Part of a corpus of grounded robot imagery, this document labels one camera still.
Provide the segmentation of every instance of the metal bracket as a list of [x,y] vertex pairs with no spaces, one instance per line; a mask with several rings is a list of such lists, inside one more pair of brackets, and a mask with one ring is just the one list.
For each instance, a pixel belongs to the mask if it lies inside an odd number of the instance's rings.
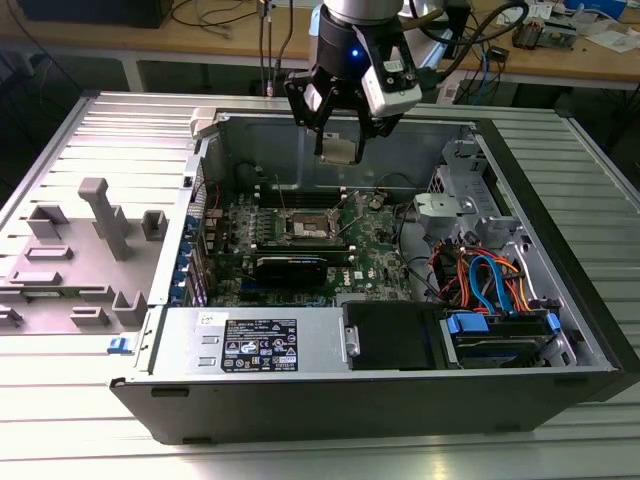
[[198,107],[194,109],[189,120],[189,130],[194,140],[207,137],[215,132],[219,121],[215,107]]
[[357,357],[360,355],[360,339],[358,338],[358,327],[346,327],[344,329],[344,344],[347,348],[347,355]]

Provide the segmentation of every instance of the blue drive bracket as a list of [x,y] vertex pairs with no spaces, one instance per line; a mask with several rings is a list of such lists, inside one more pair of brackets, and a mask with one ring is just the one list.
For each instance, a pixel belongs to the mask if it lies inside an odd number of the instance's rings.
[[481,313],[458,312],[447,318],[449,333],[489,333],[489,324]]

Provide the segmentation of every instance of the side panel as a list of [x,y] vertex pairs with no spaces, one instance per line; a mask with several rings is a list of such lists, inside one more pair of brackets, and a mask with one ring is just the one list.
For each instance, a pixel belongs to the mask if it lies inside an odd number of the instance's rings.
[[[592,398],[608,400],[640,380],[640,359],[514,158],[517,151],[512,152],[493,122],[483,120],[478,126],[491,152],[492,160],[499,169],[496,172],[498,177],[505,186],[508,185],[507,188],[518,203],[516,210],[521,210],[518,211],[520,218],[525,225],[528,223],[531,226],[528,230],[535,232],[608,360],[615,368],[625,373],[616,384],[610,385],[606,391],[599,392]],[[631,204],[629,209],[635,211]]]
[[233,443],[528,431],[613,375],[110,388],[162,443]]

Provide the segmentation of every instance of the black box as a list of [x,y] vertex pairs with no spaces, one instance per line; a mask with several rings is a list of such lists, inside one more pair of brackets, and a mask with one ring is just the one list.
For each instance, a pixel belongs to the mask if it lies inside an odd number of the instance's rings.
[[159,28],[173,0],[18,0],[29,20]]

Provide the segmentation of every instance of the small label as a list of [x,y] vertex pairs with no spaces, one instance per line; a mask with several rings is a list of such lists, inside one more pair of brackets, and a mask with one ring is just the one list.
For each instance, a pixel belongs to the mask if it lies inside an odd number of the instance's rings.
[[202,312],[198,315],[198,325],[201,327],[210,327],[213,325],[221,327],[227,318],[229,318],[228,312]]
[[389,73],[401,72],[404,66],[400,60],[389,60],[384,62],[384,69]]
[[298,370],[295,319],[227,320],[222,370],[225,372],[294,372]]

